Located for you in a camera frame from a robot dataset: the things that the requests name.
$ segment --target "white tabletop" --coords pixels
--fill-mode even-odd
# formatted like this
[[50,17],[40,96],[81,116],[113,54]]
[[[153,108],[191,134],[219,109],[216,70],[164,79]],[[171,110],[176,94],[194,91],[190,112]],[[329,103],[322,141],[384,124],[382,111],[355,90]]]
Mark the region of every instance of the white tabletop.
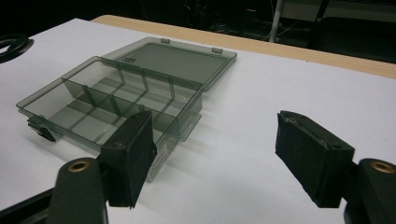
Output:
[[[52,188],[65,162],[92,156],[37,135],[15,104],[92,56],[146,36],[72,20],[33,36],[25,54],[0,64],[0,210]],[[395,79],[229,50],[236,63],[204,94],[188,140],[145,184],[135,209],[108,207],[110,223],[344,223],[345,202],[316,208],[275,154],[280,110],[304,114],[348,142],[354,162],[396,163]]]

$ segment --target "open storage case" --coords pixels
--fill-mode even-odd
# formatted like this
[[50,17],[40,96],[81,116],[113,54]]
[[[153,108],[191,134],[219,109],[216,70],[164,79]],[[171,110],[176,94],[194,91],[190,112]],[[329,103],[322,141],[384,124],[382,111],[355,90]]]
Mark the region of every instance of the open storage case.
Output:
[[147,37],[90,58],[17,107],[43,137],[66,136],[97,152],[127,118],[151,110],[158,155],[150,182],[200,119],[202,93],[235,60],[234,52]]

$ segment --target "black ring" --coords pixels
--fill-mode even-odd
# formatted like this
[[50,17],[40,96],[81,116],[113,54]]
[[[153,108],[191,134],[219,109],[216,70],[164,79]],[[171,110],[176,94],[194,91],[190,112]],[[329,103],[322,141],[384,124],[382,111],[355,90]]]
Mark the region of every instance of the black ring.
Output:
[[0,35],[0,49],[9,46],[6,51],[0,53],[0,63],[6,63],[22,55],[33,43],[34,40],[29,39],[26,35]]

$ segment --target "open lid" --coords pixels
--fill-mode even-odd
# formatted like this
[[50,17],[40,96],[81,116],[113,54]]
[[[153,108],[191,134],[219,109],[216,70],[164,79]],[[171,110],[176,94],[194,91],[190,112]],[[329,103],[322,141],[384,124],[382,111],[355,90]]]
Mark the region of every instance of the open lid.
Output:
[[233,64],[236,53],[147,37],[104,58],[199,82],[204,91],[209,91]]

